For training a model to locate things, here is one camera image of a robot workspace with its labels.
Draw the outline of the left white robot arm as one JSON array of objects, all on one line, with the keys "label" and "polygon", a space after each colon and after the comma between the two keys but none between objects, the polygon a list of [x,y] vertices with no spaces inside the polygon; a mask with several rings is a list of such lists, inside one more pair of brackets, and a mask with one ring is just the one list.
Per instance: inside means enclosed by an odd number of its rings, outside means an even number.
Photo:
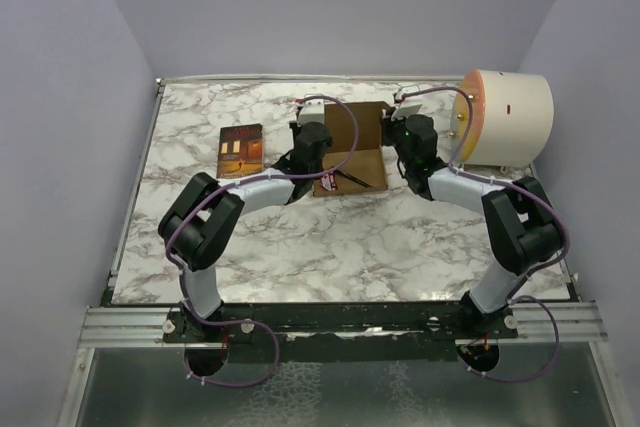
[{"label": "left white robot arm", "polygon": [[185,334],[188,342],[208,343],[244,326],[277,338],[261,321],[224,316],[215,263],[242,216],[293,204],[328,173],[323,159],[331,145],[324,123],[307,122],[294,128],[293,148],[261,173],[227,180],[198,173],[190,179],[158,227],[166,258],[179,268],[183,296],[179,318],[167,318],[163,324],[166,341],[176,343]]}]

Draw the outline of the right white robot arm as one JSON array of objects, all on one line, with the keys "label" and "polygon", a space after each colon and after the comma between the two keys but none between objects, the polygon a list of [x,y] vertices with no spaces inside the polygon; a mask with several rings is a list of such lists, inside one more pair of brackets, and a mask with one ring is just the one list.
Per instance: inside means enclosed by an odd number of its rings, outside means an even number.
[{"label": "right white robot arm", "polygon": [[428,201],[449,203],[484,216],[492,262],[481,280],[460,300],[460,329],[469,334],[489,328],[535,270],[566,253],[569,236],[539,181],[490,179],[450,167],[437,154],[433,119],[412,114],[381,119],[381,138],[397,154],[409,189]]}]

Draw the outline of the black pen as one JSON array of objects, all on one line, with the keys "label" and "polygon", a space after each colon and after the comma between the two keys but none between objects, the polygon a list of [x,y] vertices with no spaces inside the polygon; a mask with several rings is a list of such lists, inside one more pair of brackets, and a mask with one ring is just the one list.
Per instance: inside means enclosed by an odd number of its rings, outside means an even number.
[{"label": "black pen", "polygon": [[340,169],[336,169],[336,170],[334,171],[334,173],[335,173],[336,175],[338,175],[339,177],[344,178],[344,179],[347,179],[347,180],[349,180],[349,181],[351,181],[351,182],[355,183],[356,185],[358,185],[358,186],[360,186],[360,187],[364,187],[364,188],[372,188],[372,185],[370,185],[369,183],[365,182],[364,180],[362,180],[362,179],[360,179],[360,178],[358,178],[358,177],[355,177],[355,176],[353,176],[352,174],[349,174],[349,173],[347,173],[347,172],[344,172],[344,171],[342,171],[342,170],[340,170]]}]

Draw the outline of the brown cardboard box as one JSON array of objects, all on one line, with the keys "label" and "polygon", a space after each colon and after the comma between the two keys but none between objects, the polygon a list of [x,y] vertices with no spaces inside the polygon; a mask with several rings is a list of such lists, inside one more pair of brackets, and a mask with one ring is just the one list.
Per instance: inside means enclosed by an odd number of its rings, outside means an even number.
[{"label": "brown cardboard box", "polygon": [[[352,174],[372,185],[364,188],[336,175],[338,190],[327,192],[320,180],[313,186],[315,197],[335,197],[340,195],[364,195],[383,192],[388,189],[387,172],[382,150],[382,117],[389,105],[384,101],[364,101],[347,103],[358,124],[358,140],[353,155],[338,169]],[[339,105],[325,105],[325,125],[333,140],[323,158],[323,169],[337,166],[349,154],[355,139],[351,116]]]}]

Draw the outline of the red toy ambulance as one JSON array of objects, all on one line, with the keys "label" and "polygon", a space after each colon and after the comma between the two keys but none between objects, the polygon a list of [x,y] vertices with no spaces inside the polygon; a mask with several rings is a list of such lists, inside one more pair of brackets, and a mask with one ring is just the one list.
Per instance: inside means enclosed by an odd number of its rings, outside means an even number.
[{"label": "red toy ambulance", "polygon": [[336,172],[329,172],[320,179],[321,187],[327,192],[336,192],[338,184],[336,180]]}]

